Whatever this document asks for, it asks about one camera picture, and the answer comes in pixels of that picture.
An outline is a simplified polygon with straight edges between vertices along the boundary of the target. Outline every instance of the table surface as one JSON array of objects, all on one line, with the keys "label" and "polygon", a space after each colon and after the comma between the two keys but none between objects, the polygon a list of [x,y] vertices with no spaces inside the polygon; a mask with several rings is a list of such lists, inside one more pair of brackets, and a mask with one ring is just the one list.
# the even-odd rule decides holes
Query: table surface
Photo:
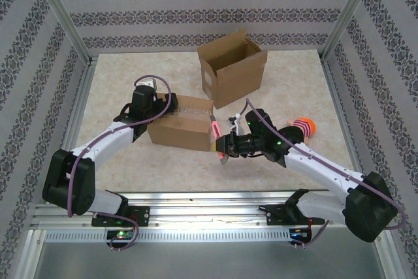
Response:
[{"label": "table surface", "polygon": [[[101,54],[84,112],[77,146],[103,132],[125,103],[133,82],[145,74],[168,81],[180,95],[206,98],[195,52]],[[158,91],[165,91],[158,83]],[[248,97],[263,108],[279,129],[288,119],[311,118],[317,126],[309,147],[352,169],[347,147],[315,50],[269,51],[261,88]],[[226,119],[240,112],[239,99],[214,114],[224,133]],[[308,177],[263,157],[230,159],[221,166],[214,152],[152,144],[147,133],[108,160],[96,174],[96,187],[111,191],[256,191],[323,188]]]}]

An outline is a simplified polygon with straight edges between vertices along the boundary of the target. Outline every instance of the cardboard box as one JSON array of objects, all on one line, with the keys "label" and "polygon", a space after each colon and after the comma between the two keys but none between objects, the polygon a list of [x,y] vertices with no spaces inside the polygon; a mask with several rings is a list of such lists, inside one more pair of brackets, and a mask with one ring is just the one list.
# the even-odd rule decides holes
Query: cardboard box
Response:
[{"label": "cardboard box", "polygon": [[190,150],[210,150],[210,115],[213,101],[190,96],[177,95],[178,108],[153,121],[147,128],[154,144],[188,148]]},{"label": "cardboard box", "polygon": [[216,108],[258,90],[267,62],[242,29],[197,49],[202,67],[202,88]]}]

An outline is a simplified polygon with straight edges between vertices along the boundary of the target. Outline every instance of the wall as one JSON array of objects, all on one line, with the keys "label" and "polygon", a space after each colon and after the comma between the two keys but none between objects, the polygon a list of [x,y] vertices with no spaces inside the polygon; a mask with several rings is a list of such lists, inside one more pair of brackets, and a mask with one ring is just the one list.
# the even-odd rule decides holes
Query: wall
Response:
[{"label": "wall", "polygon": [[0,0],[0,37],[0,278],[8,278],[84,64],[46,0]]},{"label": "wall", "polygon": [[364,172],[377,171],[408,215],[393,232],[418,277],[418,2],[362,0],[328,60]]},{"label": "wall", "polygon": [[190,51],[241,27],[269,49],[318,49],[347,0],[62,1],[94,56]]}]

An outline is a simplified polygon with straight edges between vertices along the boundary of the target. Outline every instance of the orange toy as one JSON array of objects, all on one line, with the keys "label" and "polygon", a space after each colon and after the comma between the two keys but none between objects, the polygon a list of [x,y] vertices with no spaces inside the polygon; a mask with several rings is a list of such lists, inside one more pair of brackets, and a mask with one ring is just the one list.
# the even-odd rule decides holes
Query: orange toy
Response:
[{"label": "orange toy", "polygon": [[303,142],[305,144],[308,143],[308,139],[314,135],[315,131],[316,131],[316,125],[315,122],[313,122],[311,119],[309,118],[297,118],[295,121],[293,120],[288,120],[287,124],[289,124],[290,126],[295,126],[298,127],[302,130],[303,132],[303,136],[304,136],[304,140]]}]

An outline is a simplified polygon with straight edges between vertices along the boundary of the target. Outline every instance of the white label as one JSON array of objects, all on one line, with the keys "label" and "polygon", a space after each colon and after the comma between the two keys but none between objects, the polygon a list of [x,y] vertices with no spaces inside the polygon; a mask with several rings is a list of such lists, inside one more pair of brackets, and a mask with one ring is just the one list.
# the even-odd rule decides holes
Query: white label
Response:
[{"label": "white label", "polygon": [[151,86],[153,89],[157,90],[157,81],[155,81],[154,78],[146,78],[136,84],[136,86],[139,85]]},{"label": "white label", "polygon": [[206,71],[204,72],[204,81],[209,86],[212,86],[212,77]]}]

